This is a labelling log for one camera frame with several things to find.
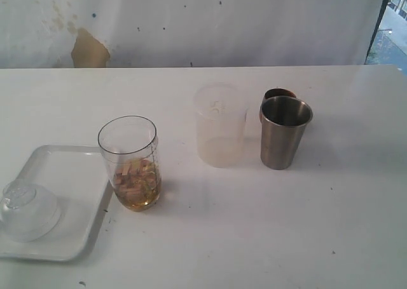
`white tray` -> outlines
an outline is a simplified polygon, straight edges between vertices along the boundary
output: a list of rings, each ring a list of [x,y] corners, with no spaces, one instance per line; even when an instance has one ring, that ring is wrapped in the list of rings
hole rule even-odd
[[[0,257],[67,261],[78,256],[86,246],[98,210],[103,209],[99,205],[108,179],[99,148],[38,147],[17,178],[52,191],[62,214],[49,233],[28,243],[8,240],[0,228]]]

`metal cup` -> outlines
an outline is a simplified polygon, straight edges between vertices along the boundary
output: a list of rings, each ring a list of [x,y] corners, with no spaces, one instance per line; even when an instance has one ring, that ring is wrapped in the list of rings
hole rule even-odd
[[[264,101],[261,104],[263,164],[274,170],[290,166],[311,119],[311,107],[297,98],[277,96]]]
[[[279,97],[281,95],[285,95],[287,97],[297,97],[290,90],[283,89],[283,88],[274,88],[274,89],[270,89],[270,90],[266,91],[265,96],[263,96],[263,100],[261,101],[261,103],[264,103],[270,97]],[[260,119],[260,122],[261,122],[261,106],[260,106],[260,111],[259,111],[259,119]]]

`white wall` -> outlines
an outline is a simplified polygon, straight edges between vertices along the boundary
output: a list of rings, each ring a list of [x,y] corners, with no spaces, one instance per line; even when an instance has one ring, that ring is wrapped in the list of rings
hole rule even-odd
[[[363,64],[381,4],[0,0],[0,67],[72,67],[81,27],[108,49],[110,67]]]

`measuring cup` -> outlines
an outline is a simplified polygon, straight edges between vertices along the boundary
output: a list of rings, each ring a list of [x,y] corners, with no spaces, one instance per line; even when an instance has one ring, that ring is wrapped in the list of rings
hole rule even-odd
[[[218,168],[234,165],[244,144],[247,104],[243,93],[218,83],[200,88],[193,101],[199,157]]]

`white tabletop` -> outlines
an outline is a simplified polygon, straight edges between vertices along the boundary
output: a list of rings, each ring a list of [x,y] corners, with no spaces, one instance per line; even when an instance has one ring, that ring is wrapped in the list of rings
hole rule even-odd
[[[36,147],[96,145],[127,114],[157,125],[163,177],[145,212],[113,196],[77,260],[1,260],[0,288],[407,288],[407,82],[395,67],[2,70],[0,81],[0,185]],[[191,98],[218,81],[251,103],[229,169],[195,149]],[[258,108],[274,87],[314,111],[282,171],[259,158]]]

